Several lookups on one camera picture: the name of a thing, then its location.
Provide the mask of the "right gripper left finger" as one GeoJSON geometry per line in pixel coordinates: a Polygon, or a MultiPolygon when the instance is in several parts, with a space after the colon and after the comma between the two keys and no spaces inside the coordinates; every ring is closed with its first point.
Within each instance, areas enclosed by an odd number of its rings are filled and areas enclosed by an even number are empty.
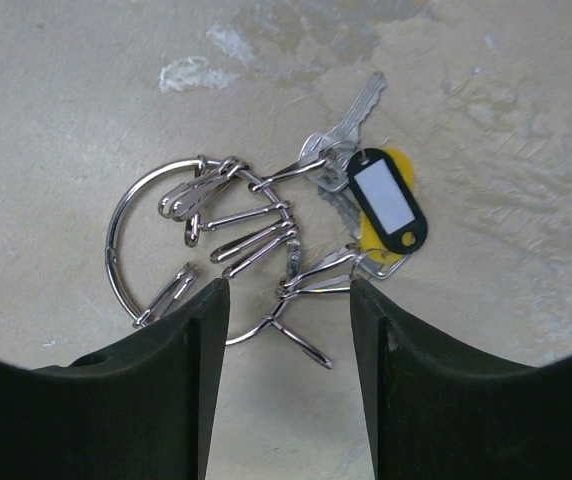
{"type": "Polygon", "coordinates": [[[229,325],[215,280],[72,364],[0,361],[0,479],[202,479],[229,325]]]}

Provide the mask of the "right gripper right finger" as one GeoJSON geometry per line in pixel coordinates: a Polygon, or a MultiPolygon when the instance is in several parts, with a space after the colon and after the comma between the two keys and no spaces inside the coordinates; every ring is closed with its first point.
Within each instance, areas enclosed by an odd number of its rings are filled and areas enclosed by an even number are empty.
{"type": "Polygon", "coordinates": [[[572,479],[572,355],[533,367],[476,349],[365,280],[350,316],[378,479],[572,479]]]}

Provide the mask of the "key with yellow tag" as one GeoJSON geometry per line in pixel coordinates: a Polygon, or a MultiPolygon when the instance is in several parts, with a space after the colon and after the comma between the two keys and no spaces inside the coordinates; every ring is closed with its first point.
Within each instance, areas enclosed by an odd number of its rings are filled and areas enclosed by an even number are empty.
{"type": "Polygon", "coordinates": [[[362,267],[378,279],[416,252],[428,225],[413,195],[414,170],[394,148],[335,142],[322,149],[329,161],[317,178],[319,195],[333,205],[365,254],[362,267]]]}

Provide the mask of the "large metal keyring with clips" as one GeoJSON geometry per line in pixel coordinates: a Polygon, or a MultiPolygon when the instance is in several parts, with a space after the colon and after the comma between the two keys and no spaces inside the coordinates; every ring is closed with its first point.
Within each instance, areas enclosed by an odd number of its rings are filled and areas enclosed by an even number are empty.
{"type": "Polygon", "coordinates": [[[285,278],[277,288],[275,307],[251,330],[227,339],[227,345],[243,343],[266,328],[272,327],[298,345],[314,362],[326,369],[331,369],[332,360],[306,339],[284,326],[280,321],[280,316],[289,301],[304,293],[305,290],[301,286],[304,280],[348,262],[355,262],[360,249],[356,244],[348,244],[327,255],[313,267],[304,268],[298,221],[291,211],[290,203],[281,199],[269,188],[262,192],[268,200],[265,206],[210,221],[203,220],[201,217],[203,208],[234,181],[243,180],[253,187],[259,186],[259,177],[248,164],[235,156],[215,159],[198,155],[165,163],[139,178],[117,202],[107,228],[104,263],[110,287],[121,307],[129,315],[133,327],[141,329],[160,320],[198,278],[198,267],[191,262],[184,264],[150,304],[142,307],[132,297],[127,282],[122,276],[120,265],[119,241],[122,226],[137,197],[163,177],[188,170],[194,172],[194,178],[175,186],[164,194],[157,204],[157,212],[162,218],[185,224],[187,247],[195,247],[204,232],[215,232],[270,214],[277,216],[271,224],[239,236],[216,248],[210,254],[209,260],[212,264],[223,266],[224,279],[231,280],[239,277],[279,248],[286,250],[285,278]]]}

